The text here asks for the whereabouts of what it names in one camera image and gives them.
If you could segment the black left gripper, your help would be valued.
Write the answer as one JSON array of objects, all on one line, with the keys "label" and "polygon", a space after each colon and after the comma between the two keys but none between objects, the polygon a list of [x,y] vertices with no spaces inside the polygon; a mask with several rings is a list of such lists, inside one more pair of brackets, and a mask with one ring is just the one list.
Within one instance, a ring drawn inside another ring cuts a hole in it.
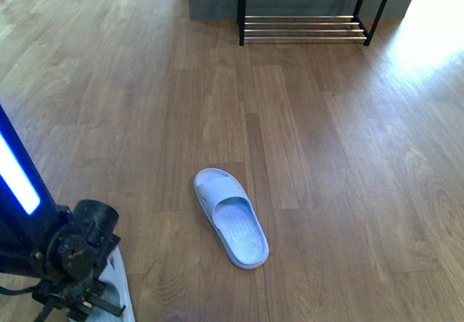
[{"label": "black left gripper", "polygon": [[113,233],[119,214],[103,202],[84,199],[65,215],[66,224],[53,235],[45,254],[45,269],[60,272],[35,288],[33,299],[44,306],[35,320],[45,321],[53,309],[62,308],[74,321],[86,321],[96,307],[105,316],[121,317],[125,306],[102,297],[108,284],[99,279],[120,241]]}]

